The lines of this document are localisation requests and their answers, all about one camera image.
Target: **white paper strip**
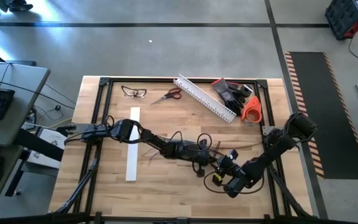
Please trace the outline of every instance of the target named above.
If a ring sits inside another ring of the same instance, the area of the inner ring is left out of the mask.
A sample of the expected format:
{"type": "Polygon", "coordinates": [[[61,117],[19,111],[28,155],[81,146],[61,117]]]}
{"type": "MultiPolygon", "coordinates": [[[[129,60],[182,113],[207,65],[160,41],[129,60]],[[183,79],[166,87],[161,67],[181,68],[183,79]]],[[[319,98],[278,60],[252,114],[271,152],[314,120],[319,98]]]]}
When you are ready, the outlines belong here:
{"type": "MultiPolygon", "coordinates": [[[[140,108],[131,108],[131,119],[134,121],[140,121],[140,108]]],[[[137,127],[134,126],[129,140],[135,139],[139,139],[139,132],[137,131],[137,127]]],[[[137,143],[128,144],[126,181],[136,181],[137,146],[137,143]]]]}

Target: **orange object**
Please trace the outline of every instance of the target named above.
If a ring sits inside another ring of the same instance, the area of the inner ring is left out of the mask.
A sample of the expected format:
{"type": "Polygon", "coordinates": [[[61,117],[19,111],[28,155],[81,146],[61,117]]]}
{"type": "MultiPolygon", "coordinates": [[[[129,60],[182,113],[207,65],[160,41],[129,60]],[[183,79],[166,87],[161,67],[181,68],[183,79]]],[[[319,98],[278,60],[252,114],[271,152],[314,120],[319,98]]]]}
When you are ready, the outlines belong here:
{"type": "Polygon", "coordinates": [[[241,121],[243,120],[250,124],[257,124],[262,120],[262,105],[256,96],[251,98],[242,111],[241,121]]]}

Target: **wooden tabletop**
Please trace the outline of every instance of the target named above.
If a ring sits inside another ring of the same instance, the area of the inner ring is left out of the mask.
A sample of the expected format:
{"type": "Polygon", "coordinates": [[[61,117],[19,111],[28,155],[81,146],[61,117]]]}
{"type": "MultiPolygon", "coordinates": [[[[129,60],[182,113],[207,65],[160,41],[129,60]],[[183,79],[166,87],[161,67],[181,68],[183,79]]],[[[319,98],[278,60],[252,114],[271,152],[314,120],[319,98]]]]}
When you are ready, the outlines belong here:
{"type": "MultiPolygon", "coordinates": [[[[83,78],[73,116],[74,123],[91,121],[99,78],[83,78]]],[[[290,115],[283,82],[281,79],[267,81],[275,124],[283,126],[290,115]]],[[[198,86],[221,101],[211,85],[198,86]]],[[[227,124],[184,92],[180,100],[167,99],[150,105],[173,87],[173,83],[114,83],[109,114],[117,121],[129,118],[131,107],[140,107],[141,125],[159,136],[170,138],[176,131],[181,131],[184,139],[196,141],[199,134],[209,133],[213,146],[220,141],[219,151],[225,154],[230,148],[242,147],[237,149],[238,164],[261,155],[263,148],[258,144],[262,142],[259,126],[247,126],[240,122],[239,117],[227,124]],[[147,94],[144,98],[128,97],[123,94],[121,85],[146,88],[147,94]]],[[[104,100],[99,112],[99,123],[103,103],[104,100]]],[[[127,144],[107,138],[104,140],[92,214],[102,212],[104,216],[116,217],[263,218],[264,214],[273,213],[267,179],[262,189],[255,194],[230,198],[226,194],[212,193],[204,187],[203,178],[198,178],[193,172],[190,162],[168,160],[158,154],[150,160],[150,156],[157,150],[146,153],[152,148],[147,144],[139,144],[137,181],[126,182],[127,148],[127,144]]],[[[51,211],[61,207],[77,186],[84,151],[85,143],[67,144],[50,202],[51,211]]],[[[282,156],[282,161],[288,188],[303,208],[311,213],[299,152],[295,149],[287,151],[282,156]]],[[[206,168],[206,174],[211,171],[211,167],[206,168]]],[[[253,189],[244,189],[243,192],[254,190],[261,183],[262,181],[253,189]]],[[[207,184],[214,190],[223,191],[214,186],[211,179],[208,179],[207,184]]],[[[81,203],[82,211],[85,209],[87,192],[86,188],[81,203]]],[[[279,209],[283,213],[282,199],[280,194],[278,196],[279,209]]]]}

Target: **gray desk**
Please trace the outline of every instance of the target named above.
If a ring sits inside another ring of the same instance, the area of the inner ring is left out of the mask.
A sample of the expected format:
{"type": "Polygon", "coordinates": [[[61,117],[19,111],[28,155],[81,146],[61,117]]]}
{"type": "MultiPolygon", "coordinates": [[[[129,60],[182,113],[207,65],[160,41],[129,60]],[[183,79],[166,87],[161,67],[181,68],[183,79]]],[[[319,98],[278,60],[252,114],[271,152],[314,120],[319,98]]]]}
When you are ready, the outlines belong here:
{"type": "MultiPolygon", "coordinates": [[[[6,66],[0,65],[0,80],[2,80],[6,66]]],[[[49,73],[50,70],[47,68],[10,65],[3,82],[39,92],[49,73]]],[[[0,194],[23,150],[22,146],[12,146],[11,144],[38,97],[35,93],[4,84],[1,85],[1,88],[14,90],[15,94],[7,114],[4,119],[0,120],[0,146],[5,146],[3,150],[0,150],[0,156],[5,157],[4,175],[0,181],[0,194]]]]}

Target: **floor mat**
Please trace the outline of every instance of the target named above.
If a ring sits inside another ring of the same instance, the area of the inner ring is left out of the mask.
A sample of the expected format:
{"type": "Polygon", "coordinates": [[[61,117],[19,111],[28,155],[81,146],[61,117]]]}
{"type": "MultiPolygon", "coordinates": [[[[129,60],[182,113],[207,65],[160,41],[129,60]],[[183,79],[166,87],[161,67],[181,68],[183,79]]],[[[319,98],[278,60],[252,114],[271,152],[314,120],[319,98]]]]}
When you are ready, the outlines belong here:
{"type": "Polygon", "coordinates": [[[358,179],[358,137],[328,61],[321,52],[286,52],[298,109],[317,124],[308,143],[318,176],[358,179]]]}

